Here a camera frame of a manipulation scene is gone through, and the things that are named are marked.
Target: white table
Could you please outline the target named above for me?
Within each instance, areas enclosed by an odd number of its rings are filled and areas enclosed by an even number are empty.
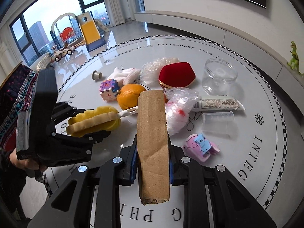
[[[219,145],[221,152],[209,158],[205,165],[226,166],[261,206],[267,209],[276,193],[285,165],[287,134],[284,117],[274,92],[254,66],[224,46],[188,36],[152,36],[124,42],[98,54],[78,68],[60,87],[58,101],[68,101],[79,109],[95,109],[107,105],[99,95],[100,82],[91,79],[94,70],[102,72],[106,78],[115,67],[141,68],[143,64],[161,57],[178,57],[180,61],[189,62],[196,74],[196,81],[189,88],[200,94],[204,94],[201,80],[207,59],[224,59],[237,69],[238,78],[231,94],[246,110],[234,112],[237,131],[235,136],[207,137]],[[161,89],[159,85],[151,88]],[[109,104],[121,110],[117,102]],[[201,119],[193,123],[192,131],[183,128],[180,133],[171,136],[173,145],[182,146],[190,134],[201,132]],[[66,121],[58,124],[57,132],[65,133],[66,126]],[[92,160],[84,164],[93,168],[116,157],[122,147],[132,144],[136,128],[136,115],[122,118],[117,130],[112,131],[102,143],[93,146]],[[56,191],[76,168],[77,165],[49,168],[44,175],[48,193]],[[120,201],[123,207],[123,228],[183,226],[182,186],[171,186],[169,202],[143,206],[136,180],[132,187],[120,188]],[[150,214],[152,222],[145,221],[144,216]]]

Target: person's hand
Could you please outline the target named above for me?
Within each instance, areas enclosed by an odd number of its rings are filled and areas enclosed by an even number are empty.
[[[39,166],[39,164],[33,159],[18,160],[17,154],[16,154],[16,148],[9,155],[9,159],[10,159],[12,165],[14,165],[15,167],[22,169],[22,170],[25,170],[27,168],[27,169],[31,169],[31,170],[40,170],[41,172],[43,172],[47,169],[47,167],[44,165]]]

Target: white brush handle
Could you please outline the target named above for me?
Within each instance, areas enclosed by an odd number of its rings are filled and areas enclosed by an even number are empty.
[[[117,118],[130,116],[130,115],[133,115],[133,114],[137,114],[137,106],[118,113]]]

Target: plastic container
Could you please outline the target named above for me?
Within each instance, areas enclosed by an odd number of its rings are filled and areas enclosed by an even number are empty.
[[[238,72],[228,62],[211,58],[206,61],[203,76],[203,89],[210,95],[227,95]]]
[[[234,114],[233,112],[203,113],[202,131],[212,134],[233,134]]]

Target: dinosaur figurine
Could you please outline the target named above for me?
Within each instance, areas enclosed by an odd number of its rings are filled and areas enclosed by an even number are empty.
[[[297,45],[293,41],[291,41],[290,47],[292,48],[292,51],[290,52],[292,55],[292,59],[287,64],[288,66],[290,66],[291,69],[296,68],[299,75],[304,75],[299,70],[299,56],[297,54]]]

